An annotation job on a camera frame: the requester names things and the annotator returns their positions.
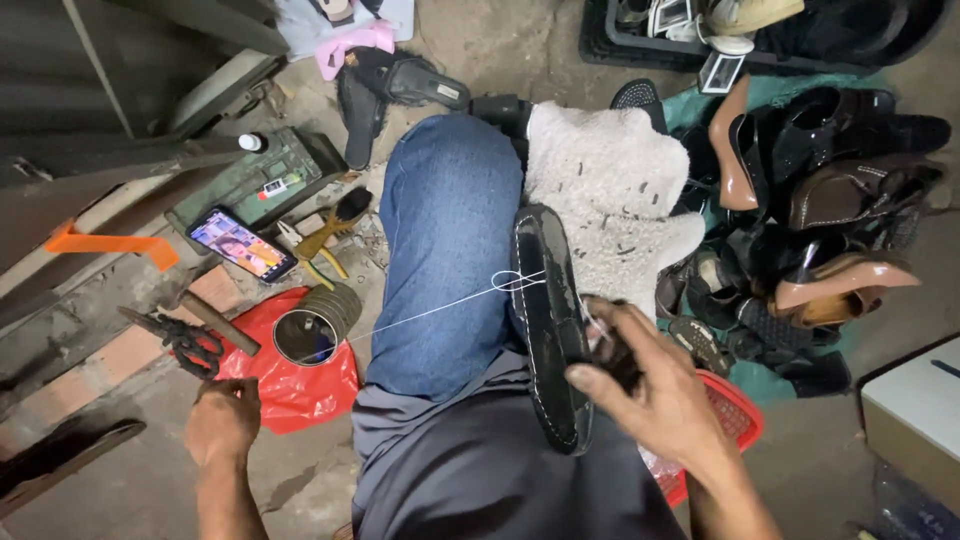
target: brown shoe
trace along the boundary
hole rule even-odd
[[[771,299],[767,307],[770,314],[789,322],[790,326],[812,329],[843,324],[876,311],[883,305],[880,297],[886,291],[887,287],[882,286],[863,287],[840,294],[819,297],[806,304],[789,309],[778,309],[776,301]]]
[[[788,225],[802,231],[912,207],[946,172],[946,165],[912,154],[835,161],[813,173],[794,191]]]
[[[750,75],[733,85],[713,119],[710,120],[710,144],[720,161],[720,206],[731,210],[752,210],[757,207],[750,172],[740,154],[738,132],[747,112]]]
[[[919,285],[909,265],[888,252],[845,253],[816,268],[801,268],[777,285],[774,306],[780,311],[818,299],[836,299],[869,287]]]

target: hammer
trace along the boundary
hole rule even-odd
[[[238,349],[248,356],[256,355],[260,351],[260,344],[252,337],[243,333],[240,329],[233,326],[227,317],[223,316],[213,306],[201,300],[199,296],[190,292],[186,286],[167,300],[160,303],[160,306],[168,311],[172,311],[179,306],[183,306],[204,324],[217,331],[227,341],[237,346]]]

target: sneaker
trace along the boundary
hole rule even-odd
[[[718,36],[739,36],[804,10],[804,0],[712,0],[707,24]]]

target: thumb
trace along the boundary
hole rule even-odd
[[[636,417],[641,414],[639,405],[606,371],[588,364],[576,364],[566,369],[566,379],[623,428],[629,430],[636,424]]]

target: orange plastic piece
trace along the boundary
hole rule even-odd
[[[50,253],[142,253],[153,260],[160,272],[177,264],[180,257],[170,242],[151,236],[103,236],[80,234],[69,219],[54,231],[43,249]]]

